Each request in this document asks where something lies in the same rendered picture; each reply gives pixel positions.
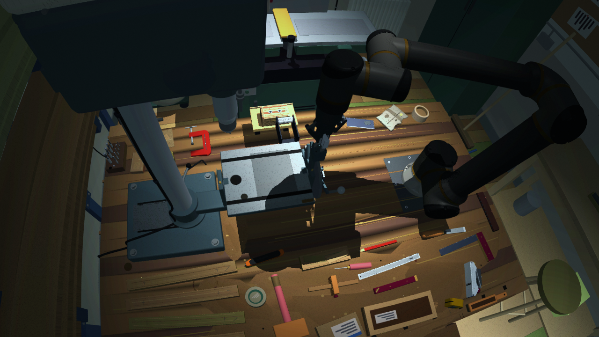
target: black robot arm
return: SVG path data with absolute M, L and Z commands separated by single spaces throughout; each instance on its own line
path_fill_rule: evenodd
M 542 64 L 519 64 L 490 56 L 397 38 L 381 29 L 366 43 L 368 61 L 351 50 L 335 50 L 325 59 L 316 98 L 316 119 L 307 125 L 319 140 L 338 130 L 352 95 L 401 102 L 412 81 L 409 70 L 424 71 L 519 91 L 534 100 L 533 115 L 456 171 L 451 145 L 429 143 L 413 165 L 422 187 L 427 216 L 459 214 L 469 193 L 525 161 L 552 143 L 565 144 L 586 128 L 586 117 L 565 80 Z

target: metal ruler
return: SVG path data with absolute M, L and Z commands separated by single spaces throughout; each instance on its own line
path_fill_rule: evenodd
M 411 261 L 416 261 L 420 258 L 420 254 L 416 253 L 412 256 L 408 256 L 406 258 L 402 258 L 401 260 L 395 261 L 395 262 L 391 262 L 389 264 L 386 264 L 384 266 L 380 266 L 378 268 L 374 268 L 369 270 L 368 272 L 364 272 L 361 274 L 358 274 L 358 279 L 365 279 L 371 276 L 374 276 L 376 274 L 382 273 L 382 272 L 386 272 L 387 270 L 391 270 L 393 268 L 399 267 L 399 266 L 403 266 L 404 264 L 411 262 Z

